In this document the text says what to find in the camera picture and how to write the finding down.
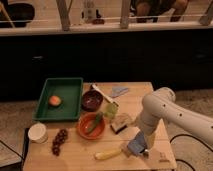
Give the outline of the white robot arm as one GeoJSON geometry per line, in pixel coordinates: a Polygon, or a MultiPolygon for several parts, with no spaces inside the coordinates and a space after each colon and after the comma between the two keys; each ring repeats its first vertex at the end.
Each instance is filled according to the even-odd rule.
{"type": "Polygon", "coordinates": [[[127,144],[134,156],[141,156],[153,147],[155,131],[161,119],[166,119],[185,131],[213,146],[213,118],[185,109],[175,103],[176,95],[168,87],[162,87],[142,99],[142,111],[135,119],[139,128],[136,136],[127,144]]]}

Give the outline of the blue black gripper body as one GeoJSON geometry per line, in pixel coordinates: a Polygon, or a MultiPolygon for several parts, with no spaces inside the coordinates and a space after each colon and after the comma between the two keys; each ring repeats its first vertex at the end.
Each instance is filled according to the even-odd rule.
{"type": "Polygon", "coordinates": [[[131,155],[142,155],[148,149],[144,134],[142,132],[138,132],[136,136],[127,144],[127,149],[131,155]]]}

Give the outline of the dark metal gripper finger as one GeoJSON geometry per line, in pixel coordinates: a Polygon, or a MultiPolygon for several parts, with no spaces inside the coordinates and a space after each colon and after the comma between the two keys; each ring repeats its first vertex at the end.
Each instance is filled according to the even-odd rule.
{"type": "Polygon", "coordinates": [[[148,158],[149,157],[149,150],[145,149],[143,152],[143,156],[148,158]]]}

